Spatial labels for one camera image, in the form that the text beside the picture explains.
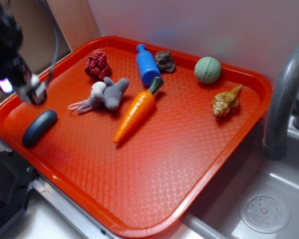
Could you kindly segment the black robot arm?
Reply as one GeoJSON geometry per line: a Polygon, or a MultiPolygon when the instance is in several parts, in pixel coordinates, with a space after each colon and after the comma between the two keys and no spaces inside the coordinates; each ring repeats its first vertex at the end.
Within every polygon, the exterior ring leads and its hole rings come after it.
{"type": "Polygon", "coordinates": [[[47,97],[45,85],[20,56],[22,41],[20,26],[0,3],[0,90],[7,94],[16,92],[22,101],[41,105],[47,97]]]}

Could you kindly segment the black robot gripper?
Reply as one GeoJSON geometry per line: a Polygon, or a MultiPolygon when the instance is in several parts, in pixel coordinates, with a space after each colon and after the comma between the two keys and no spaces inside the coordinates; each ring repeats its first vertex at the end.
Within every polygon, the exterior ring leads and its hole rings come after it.
{"type": "Polygon", "coordinates": [[[41,105],[47,97],[46,84],[32,74],[26,62],[16,57],[0,63],[0,90],[17,93],[19,98],[33,105],[41,105]]]}

